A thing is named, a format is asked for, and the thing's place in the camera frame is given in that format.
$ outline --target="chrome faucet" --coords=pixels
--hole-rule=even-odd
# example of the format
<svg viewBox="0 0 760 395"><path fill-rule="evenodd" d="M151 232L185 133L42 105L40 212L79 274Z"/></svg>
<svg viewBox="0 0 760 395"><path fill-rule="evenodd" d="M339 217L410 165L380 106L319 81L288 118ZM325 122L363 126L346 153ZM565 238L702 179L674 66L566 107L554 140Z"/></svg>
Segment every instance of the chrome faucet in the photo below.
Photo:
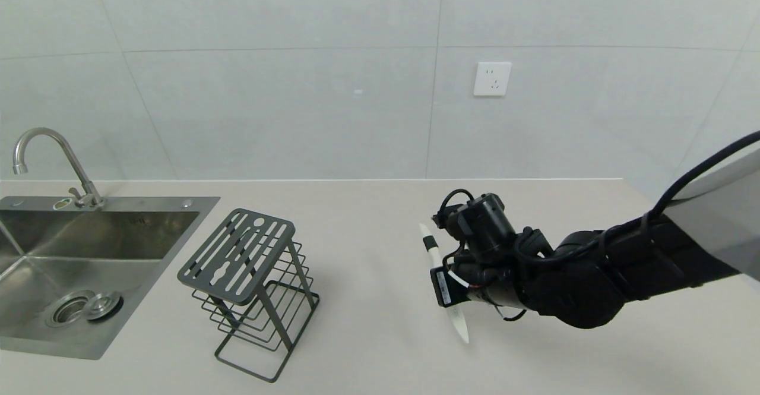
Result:
<svg viewBox="0 0 760 395"><path fill-rule="evenodd" d="M87 203L89 203L90 206L103 205L103 197L101 197L97 189L95 189L95 184L93 184L87 174L84 173L84 168L82 168L79 159L74 155L74 150L71 149L66 138L63 138L63 135L60 135L52 129L42 127L32 128L19 137L18 141L16 141L16 146L13 149L13 173L16 175L27 173L27 164L24 162L24 154L27 151L27 144L29 144L29 141L38 135L47 135L50 138L53 138L63 149L64 154L66 154L66 159L68 159L68 163L71 164L71 167L74 168L74 172L77 173L79 181L82 183L82 189L84 189L84 195L80 195L76 187L71 187L71 189L68 190L70 194L77 198L75 202L76 206L82 208L83 206L86 206Z"/></svg>

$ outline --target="sink basin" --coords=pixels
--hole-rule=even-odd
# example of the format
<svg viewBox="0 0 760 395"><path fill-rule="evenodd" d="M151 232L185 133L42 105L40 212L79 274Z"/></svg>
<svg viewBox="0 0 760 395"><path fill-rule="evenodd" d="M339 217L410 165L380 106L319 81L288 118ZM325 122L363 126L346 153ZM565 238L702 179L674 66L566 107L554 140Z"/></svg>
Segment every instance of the sink basin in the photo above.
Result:
<svg viewBox="0 0 760 395"><path fill-rule="evenodd" d="M100 359L219 198L62 199L0 200L0 347ZM114 312L87 319L87 301L114 290Z"/></svg>

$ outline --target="countertop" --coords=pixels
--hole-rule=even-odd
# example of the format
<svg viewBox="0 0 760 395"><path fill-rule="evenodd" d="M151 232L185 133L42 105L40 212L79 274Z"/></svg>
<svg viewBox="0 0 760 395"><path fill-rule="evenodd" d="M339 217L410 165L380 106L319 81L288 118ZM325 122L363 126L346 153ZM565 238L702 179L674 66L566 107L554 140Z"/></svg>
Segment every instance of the countertop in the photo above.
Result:
<svg viewBox="0 0 760 395"><path fill-rule="evenodd" d="M3 182L3 195L72 183ZM556 244L651 204L618 179L587 181L100 182L103 195L219 195L102 359L2 352L2 393L757 393L760 298L736 276L625 306L578 330L529 313L505 323L465 304L470 344L430 286L417 223L465 187L502 197L515 227ZM289 219L321 303L279 381L214 359L223 338L176 273L234 208ZM455 247L436 233L442 251Z"/></svg>

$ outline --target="electrical outlet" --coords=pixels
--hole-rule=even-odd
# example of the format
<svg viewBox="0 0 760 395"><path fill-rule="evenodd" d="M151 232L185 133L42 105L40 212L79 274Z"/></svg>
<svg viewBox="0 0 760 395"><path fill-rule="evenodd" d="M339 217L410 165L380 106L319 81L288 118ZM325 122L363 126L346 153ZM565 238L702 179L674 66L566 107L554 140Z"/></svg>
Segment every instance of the electrical outlet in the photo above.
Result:
<svg viewBox="0 0 760 395"><path fill-rule="evenodd" d="M503 97L507 93L511 62L478 62L475 74L476 97Z"/></svg>

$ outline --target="black metal rack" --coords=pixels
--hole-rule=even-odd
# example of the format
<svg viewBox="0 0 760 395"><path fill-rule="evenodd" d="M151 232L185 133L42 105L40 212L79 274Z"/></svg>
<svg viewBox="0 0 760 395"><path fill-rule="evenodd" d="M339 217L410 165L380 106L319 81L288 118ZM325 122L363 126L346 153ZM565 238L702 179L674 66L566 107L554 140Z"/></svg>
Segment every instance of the black metal rack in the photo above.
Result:
<svg viewBox="0 0 760 395"><path fill-rule="evenodd" d="M177 274L180 282L195 289L192 297L226 334L214 356L270 383L279 378L319 304L294 233L292 222L236 209ZM273 375L223 358L235 339L272 354L280 352L279 359L273 357Z"/></svg>

